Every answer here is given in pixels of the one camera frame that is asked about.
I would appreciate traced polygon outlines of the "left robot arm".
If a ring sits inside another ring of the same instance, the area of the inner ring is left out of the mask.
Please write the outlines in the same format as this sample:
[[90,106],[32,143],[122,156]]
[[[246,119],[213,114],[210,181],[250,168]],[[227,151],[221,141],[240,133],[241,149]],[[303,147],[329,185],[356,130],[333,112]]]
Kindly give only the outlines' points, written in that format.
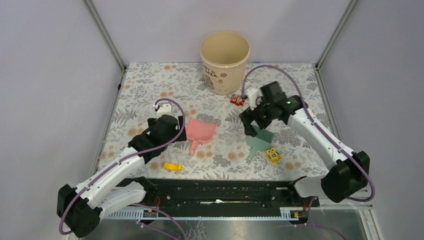
[[163,114],[148,119],[148,128],[132,138],[112,162],[75,187],[65,184],[58,191],[56,213],[59,233],[82,238],[91,233],[107,215],[132,204],[157,204],[157,187],[142,177],[114,191],[131,172],[145,166],[168,145],[187,139],[186,118]]

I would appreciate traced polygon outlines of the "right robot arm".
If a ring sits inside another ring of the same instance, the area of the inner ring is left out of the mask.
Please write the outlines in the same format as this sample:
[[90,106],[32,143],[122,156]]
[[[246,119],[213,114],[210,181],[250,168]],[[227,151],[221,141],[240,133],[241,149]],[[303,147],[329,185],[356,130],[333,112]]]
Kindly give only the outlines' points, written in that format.
[[308,197],[326,196],[335,203],[353,199],[353,194],[371,184],[370,158],[355,152],[334,136],[312,113],[300,95],[286,96],[278,82],[249,88],[242,94],[249,107],[240,115],[247,136],[255,137],[274,120],[284,122],[300,135],[324,162],[327,174],[300,177],[287,191],[287,201],[301,205]]

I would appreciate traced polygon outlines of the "pink dustpan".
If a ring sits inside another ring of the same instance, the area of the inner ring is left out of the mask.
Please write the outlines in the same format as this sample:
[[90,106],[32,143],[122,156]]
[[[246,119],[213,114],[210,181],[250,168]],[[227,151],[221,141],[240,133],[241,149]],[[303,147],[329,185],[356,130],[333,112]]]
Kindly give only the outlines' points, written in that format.
[[208,144],[216,128],[216,123],[190,118],[186,126],[186,137],[191,142],[188,153],[194,155],[199,144]]

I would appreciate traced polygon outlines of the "green hand brush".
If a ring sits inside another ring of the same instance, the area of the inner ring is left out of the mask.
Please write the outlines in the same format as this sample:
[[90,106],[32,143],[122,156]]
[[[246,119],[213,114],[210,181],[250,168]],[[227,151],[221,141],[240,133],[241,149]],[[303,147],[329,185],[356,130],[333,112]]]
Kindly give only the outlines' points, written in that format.
[[249,155],[246,158],[246,162],[249,164],[252,162],[257,151],[264,151],[271,146],[274,138],[274,133],[266,129],[260,129],[258,126],[252,126],[256,131],[256,136],[247,135],[245,137],[246,143],[251,147]]

